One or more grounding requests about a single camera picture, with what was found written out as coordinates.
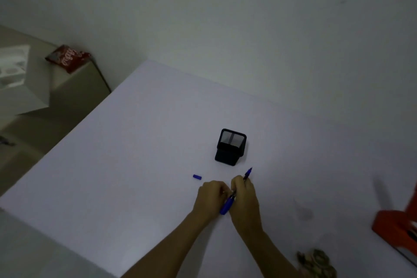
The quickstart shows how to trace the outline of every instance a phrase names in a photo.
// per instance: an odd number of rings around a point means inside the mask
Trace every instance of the floor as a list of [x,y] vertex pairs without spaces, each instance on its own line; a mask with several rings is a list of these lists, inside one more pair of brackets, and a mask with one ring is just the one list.
[[0,210],[0,277],[113,278],[114,276]]

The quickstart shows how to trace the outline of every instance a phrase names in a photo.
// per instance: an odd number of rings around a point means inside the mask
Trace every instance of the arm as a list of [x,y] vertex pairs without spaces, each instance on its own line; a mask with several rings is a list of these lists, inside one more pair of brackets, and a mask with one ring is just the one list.
[[232,180],[232,190],[236,189],[236,199],[230,208],[232,222],[251,252],[265,278],[299,277],[293,265],[279,252],[262,229],[259,203],[255,187],[242,176]]
[[230,189],[224,182],[205,182],[199,189],[193,210],[184,221],[122,278],[174,278],[195,239],[219,215],[229,193]]

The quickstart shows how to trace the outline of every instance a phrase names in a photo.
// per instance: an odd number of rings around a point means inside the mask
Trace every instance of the white wall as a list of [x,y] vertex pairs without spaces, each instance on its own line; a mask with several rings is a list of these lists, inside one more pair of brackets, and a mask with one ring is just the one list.
[[91,51],[111,87],[145,58],[417,148],[416,0],[0,0],[0,23]]

